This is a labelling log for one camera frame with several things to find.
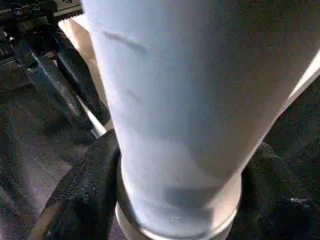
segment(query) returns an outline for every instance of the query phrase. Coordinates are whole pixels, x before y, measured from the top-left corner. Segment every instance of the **scuff mark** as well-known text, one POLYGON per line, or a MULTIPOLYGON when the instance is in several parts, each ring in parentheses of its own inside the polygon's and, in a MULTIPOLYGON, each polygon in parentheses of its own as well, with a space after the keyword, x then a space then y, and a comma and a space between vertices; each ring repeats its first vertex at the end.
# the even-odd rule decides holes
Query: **scuff mark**
POLYGON ((116 42, 122 43, 139 54, 145 55, 148 52, 147 48, 145 46, 143 46, 142 44, 140 44, 140 43, 138 43, 138 42, 134 41, 133 39, 130 39, 126 36, 123 36, 119 33, 107 32, 104 30, 103 34, 106 38, 109 38, 109 39, 114 40, 116 42))

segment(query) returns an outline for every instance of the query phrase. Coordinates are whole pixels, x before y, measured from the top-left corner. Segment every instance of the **black fabric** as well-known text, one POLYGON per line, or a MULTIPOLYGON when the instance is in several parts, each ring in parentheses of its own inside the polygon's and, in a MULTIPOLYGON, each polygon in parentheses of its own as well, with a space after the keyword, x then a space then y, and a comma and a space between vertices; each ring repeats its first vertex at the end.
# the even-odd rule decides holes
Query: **black fabric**
POLYGON ((62 178, 46 204, 45 209, 56 204, 63 209, 49 224, 45 239, 107 239, 117 202, 119 157, 114 130, 90 146, 81 161, 62 178))

